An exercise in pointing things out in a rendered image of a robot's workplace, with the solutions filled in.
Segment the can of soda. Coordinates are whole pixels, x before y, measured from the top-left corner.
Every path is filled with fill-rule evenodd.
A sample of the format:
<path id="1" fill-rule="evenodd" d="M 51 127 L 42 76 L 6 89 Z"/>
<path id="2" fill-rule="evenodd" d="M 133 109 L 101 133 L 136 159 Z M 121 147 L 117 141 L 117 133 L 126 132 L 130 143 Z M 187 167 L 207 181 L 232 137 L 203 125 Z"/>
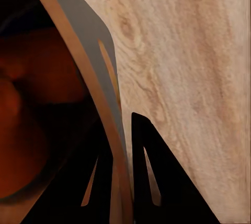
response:
<path id="1" fill-rule="evenodd" d="M 0 202 L 36 181 L 51 154 L 48 135 L 0 65 Z"/>
<path id="2" fill-rule="evenodd" d="M 56 27 L 0 36 L 0 65 L 29 107 L 79 102 L 90 94 Z"/>
<path id="3" fill-rule="evenodd" d="M 43 5 L 26 5 L 9 15 L 0 26 L 0 36 L 56 27 Z M 75 102 L 74 102 L 75 103 Z M 73 103 L 59 104 L 66 108 Z"/>

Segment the trash can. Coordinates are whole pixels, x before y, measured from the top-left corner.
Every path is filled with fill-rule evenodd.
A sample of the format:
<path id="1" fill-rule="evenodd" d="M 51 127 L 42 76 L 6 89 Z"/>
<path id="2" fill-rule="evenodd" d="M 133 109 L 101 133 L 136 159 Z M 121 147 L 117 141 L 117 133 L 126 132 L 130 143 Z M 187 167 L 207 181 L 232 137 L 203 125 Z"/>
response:
<path id="1" fill-rule="evenodd" d="M 0 202 L 0 224 L 20 224 L 78 143 L 100 117 L 113 155 L 109 224 L 134 224 L 127 146 L 113 38 L 85 0 L 0 0 L 0 26 L 18 9 L 43 5 L 65 41 L 90 94 L 69 107 L 29 107 L 48 135 L 52 154 L 28 188 Z M 89 202 L 96 165 L 81 206 Z"/>

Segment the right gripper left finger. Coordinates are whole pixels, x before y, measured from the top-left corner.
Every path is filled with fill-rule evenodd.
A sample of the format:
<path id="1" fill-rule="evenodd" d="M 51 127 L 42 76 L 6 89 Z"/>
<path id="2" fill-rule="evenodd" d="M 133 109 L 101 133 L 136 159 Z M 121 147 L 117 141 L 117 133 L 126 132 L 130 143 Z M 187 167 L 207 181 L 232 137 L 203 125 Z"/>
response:
<path id="1" fill-rule="evenodd" d="M 97 158 L 89 202 L 81 206 Z M 99 117 L 20 224 L 109 224 L 112 167 Z"/>

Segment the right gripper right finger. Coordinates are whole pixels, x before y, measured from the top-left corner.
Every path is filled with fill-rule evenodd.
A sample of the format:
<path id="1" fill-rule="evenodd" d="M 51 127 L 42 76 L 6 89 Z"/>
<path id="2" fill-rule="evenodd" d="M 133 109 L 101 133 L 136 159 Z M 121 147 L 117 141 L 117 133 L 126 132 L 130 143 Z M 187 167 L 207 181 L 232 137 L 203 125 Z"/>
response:
<path id="1" fill-rule="evenodd" d="M 221 224 L 151 120 L 131 115 L 135 224 Z M 152 201 L 144 147 L 164 206 Z"/>

